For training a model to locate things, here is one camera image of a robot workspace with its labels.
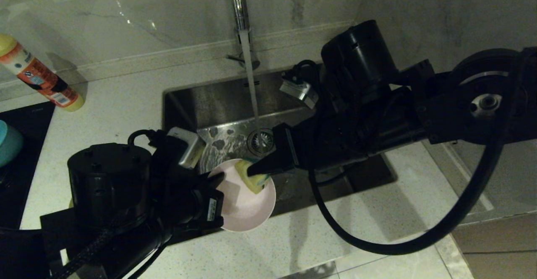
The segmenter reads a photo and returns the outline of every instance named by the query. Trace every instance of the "sink drain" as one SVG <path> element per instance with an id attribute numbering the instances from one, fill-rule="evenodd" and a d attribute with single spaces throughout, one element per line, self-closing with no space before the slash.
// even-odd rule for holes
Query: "sink drain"
<path id="1" fill-rule="evenodd" d="M 274 149 L 274 138 L 270 129 L 261 128 L 259 131 L 260 135 L 253 131 L 248 136 L 248 149 L 257 156 L 263 156 Z"/>

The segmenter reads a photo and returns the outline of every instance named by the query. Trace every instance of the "white countertop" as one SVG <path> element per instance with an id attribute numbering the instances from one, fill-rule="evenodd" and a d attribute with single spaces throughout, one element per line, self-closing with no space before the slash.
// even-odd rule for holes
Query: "white countertop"
<path id="1" fill-rule="evenodd" d="M 318 43 L 259 53 L 265 70 L 299 59 L 317 60 Z M 126 143 L 133 131 L 161 128 L 165 90 L 237 76 L 225 59 L 188 63 L 75 86 L 86 104 L 54 112 L 42 149 L 22 229 L 40 227 L 39 216 L 67 208 L 71 199 L 67 159 L 97 143 Z M 42 102 L 39 94 L 0 102 L 0 111 Z M 386 154 L 398 180 L 328 203 L 339 223 L 358 237 L 391 242 L 435 225 L 457 197 L 421 143 Z M 342 241 L 317 206 L 270 218 L 248 233 L 219 232 L 168 247 L 144 278 L 278 278 L 358 249 Z"/>

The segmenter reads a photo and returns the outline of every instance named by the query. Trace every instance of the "marble backsplash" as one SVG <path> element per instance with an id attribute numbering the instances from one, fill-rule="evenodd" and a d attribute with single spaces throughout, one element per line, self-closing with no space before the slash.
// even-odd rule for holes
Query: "marble backsplash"
<path id="1" fill-rule="evenodd" d="M 248 0 L 254 39 L 376 19 L 399 68 L 429 58 L 437 71 L 478 50 L 537 44 L 536 5 L 537 0 Z M 55 70 L 233 40 L 234 28 L 231 0 L 0 0 L 0 32 L 12 34 Z M 0 69 L 0 83 L 14 79 Z"/>

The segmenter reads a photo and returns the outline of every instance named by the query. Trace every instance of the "dish soap bottle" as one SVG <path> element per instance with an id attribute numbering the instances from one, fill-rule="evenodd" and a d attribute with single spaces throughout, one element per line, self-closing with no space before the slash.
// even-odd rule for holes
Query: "dish soap bottle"
<path id="1" fill-rule="evenodd" d="M 0 63 L 62 109 L 76 111 L 84 105 L 78 92 L 7 34 L 0 34 Z"/>

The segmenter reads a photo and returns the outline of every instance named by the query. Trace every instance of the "sink basin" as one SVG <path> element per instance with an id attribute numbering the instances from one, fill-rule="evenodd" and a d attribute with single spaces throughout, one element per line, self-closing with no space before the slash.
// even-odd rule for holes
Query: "sink basin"
<path id="1" fill-rule="evenodd" d="M 164 129 L 177 126 L 196 132 L 205 140 L 207 147 L 196 166 L 199 174 L 229 159 L 260 159 L 274 150 L 272 127 L 281 123 L 294 126 L 315 113 L 298 99 L 279 91 L 281 76 L 281 72 L 276 72 L 254 78 L 261 138 L 256 130 L 245 78 L 166 92 Z M 394 181 L 380 155 L 355 168 L 343 179 L 321 187 L 324 201 Z M 319 172 L 317 181 L 332 178 L 342 170 L 338 167 Z M 272 178 L 276 186 L 276 207 L 272 216 L 315 204 L 305 170 L 295 169 Z"/>

